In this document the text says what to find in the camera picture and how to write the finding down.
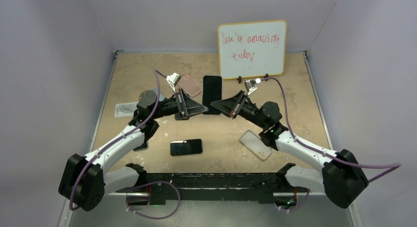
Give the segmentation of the white printed card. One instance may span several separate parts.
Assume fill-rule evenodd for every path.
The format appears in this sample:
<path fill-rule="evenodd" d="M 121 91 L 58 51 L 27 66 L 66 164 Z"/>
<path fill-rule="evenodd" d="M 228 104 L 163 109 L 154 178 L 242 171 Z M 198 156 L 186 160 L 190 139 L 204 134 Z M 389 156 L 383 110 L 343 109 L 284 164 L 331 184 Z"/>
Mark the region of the white printed card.
<path fill-rule="evenodd" d="M 137 109 L 137 102 L 121 103 L 115 105 L 114 118 L 132 118 L 134 111 Z"/>

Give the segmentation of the green-edged phone at left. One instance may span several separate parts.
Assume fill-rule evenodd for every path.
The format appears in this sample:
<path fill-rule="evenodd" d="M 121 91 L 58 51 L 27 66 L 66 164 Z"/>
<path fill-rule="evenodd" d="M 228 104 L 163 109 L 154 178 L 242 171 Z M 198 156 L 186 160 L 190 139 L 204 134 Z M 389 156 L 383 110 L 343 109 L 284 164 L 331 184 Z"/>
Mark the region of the green-edged phone at left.
<path fill-rule="evenodd" d="M 143 143 L 142 145 L 140 145 L 139 147 L 136 147 L 135 149 L 133 149 L 133 151 L 141 151 L 141 150 L 145 150 L 148 148 L 148 142 Z"/>

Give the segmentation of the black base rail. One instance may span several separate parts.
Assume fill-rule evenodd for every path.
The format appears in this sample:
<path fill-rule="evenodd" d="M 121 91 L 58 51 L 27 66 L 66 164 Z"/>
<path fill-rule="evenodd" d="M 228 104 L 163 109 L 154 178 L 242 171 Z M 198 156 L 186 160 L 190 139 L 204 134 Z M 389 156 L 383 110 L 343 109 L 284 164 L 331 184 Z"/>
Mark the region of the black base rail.
<path fill-rule="evenodd" d="M 259 204 L 285 205 L 280 193 L 295 193 L 307 189 L 293 187 L 284 179 L 289 165 L 278 172 L 267 173 L 150 173 L 140 168 L 139 181 L 123 193 L 150 195 L 151 205 L 164 205 L 168 200 L 256 201 Z"/>

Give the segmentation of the aluminium frame rail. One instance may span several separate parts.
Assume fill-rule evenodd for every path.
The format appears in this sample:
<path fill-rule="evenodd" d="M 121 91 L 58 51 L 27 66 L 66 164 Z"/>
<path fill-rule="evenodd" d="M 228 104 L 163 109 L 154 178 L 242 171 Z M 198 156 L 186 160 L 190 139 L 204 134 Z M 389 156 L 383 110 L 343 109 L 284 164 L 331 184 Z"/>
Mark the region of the aluminium frame rail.
<path fill-rule="evenodd" d="M 256 201 L 182 201 L 178 211 L 151 220 L 128 211 L 124 195 L 105 197 L 92 211 L 62 212 L 60 227 L 361 227 L 354 204 L 334 206 L 324 195 L 311 193 L 297 210 L 285 213 L 274 204 Z"/>

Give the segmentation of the black phone lying centre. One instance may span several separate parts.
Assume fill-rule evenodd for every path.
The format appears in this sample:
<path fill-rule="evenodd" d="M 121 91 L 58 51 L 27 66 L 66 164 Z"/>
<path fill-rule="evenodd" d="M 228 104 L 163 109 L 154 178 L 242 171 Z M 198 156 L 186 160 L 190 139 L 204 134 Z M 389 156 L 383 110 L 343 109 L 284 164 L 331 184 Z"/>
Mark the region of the black phone lying centre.
<path fill-rule="evenodd" d="M 201 139 L 172 141 L 170 143 L 171 156 L 185 156 L 201 154 L 203 152 Z"/>

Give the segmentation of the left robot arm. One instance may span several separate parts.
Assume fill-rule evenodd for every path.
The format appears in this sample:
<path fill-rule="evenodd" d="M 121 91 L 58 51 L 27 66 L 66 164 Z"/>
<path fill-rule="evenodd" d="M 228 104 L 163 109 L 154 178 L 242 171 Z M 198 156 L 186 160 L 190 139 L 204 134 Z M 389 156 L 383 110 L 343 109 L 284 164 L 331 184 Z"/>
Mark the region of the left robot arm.
<path fill-rule="evenodd" d="M 152 90 L 142 92 L 133 118 L 117 136 L 90 153 L 74 154 L 67 160 L 58 193 L 71 205 L 91 211 L 109 193 L 124 188 L 141 192 L 147 185 L 142 166 L 127 164 L 113 172 L 110 168 L 153 137 L 159 127 L 157 118 L 175 114 L 189 118 L 206 111 L 207 106 L 190 98 L 182 89 L 162 101 Z"/>

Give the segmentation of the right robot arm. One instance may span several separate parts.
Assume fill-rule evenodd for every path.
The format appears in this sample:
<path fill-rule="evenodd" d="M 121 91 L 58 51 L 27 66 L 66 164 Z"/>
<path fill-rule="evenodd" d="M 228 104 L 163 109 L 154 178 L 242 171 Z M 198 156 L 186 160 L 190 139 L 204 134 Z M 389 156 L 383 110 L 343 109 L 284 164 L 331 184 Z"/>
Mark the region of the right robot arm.
<path fill-rule="evenodd" d="M 277 103 L 268 101 L 257 107 L 240 91 L 210 105 L 231 119 L 241 116 L 259 126 L 262 129 L 259 134 L 261 144 L 290 154 L 310 166 L 307 169 L 288 163 L 282 167 L 276 178 L 280 190 L 307 188 L 324 193 L 338 207 L 347 208 L 368 187 L 369 180 L 358 167 L 353 153 L 346 149 L 340 152 L 325 149 L 292 134 L 280 122 L 282 114 Z"/>

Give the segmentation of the pink phone case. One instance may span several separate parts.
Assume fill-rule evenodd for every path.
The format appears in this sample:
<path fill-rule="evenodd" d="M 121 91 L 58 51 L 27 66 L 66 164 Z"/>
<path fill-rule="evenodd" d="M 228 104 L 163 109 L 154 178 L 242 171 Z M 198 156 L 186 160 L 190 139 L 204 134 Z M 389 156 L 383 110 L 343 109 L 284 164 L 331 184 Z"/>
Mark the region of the pink phone case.
<path fill-rule="evenodd" d="M 178 85 L 187 93 L 190 97 L 195 97 L 202 92 L 202 88 L 196 83 L 188 74 L 184 73 L 180 76 Z"/>

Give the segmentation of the whiteboard with red writing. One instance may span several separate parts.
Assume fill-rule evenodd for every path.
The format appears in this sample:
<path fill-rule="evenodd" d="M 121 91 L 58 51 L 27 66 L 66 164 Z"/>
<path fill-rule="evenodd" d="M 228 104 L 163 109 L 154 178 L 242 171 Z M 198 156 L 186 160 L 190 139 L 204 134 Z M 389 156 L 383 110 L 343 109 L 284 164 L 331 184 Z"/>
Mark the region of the whiteboard with red writing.
<path fill-rule="evenodd" d="M 223 79 L 277 76 L 284 72 L 285 20 L 221 24 L 217 33 Z"/>

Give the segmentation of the black smartphone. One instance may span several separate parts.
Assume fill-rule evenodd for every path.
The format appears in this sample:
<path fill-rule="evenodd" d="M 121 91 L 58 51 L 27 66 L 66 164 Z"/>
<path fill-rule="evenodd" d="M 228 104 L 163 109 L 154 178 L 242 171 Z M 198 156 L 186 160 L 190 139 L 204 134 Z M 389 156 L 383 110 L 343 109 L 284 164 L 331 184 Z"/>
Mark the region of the black smartphone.
<path fill-rule="evenodd" d="M 220 115 L 221 111 L 211 106 L 211 102 L 222 99 L 221 76 L 206 75 L 203 77 L 203 96 L 202 103 L 208 108 L 204 115 Z"/>

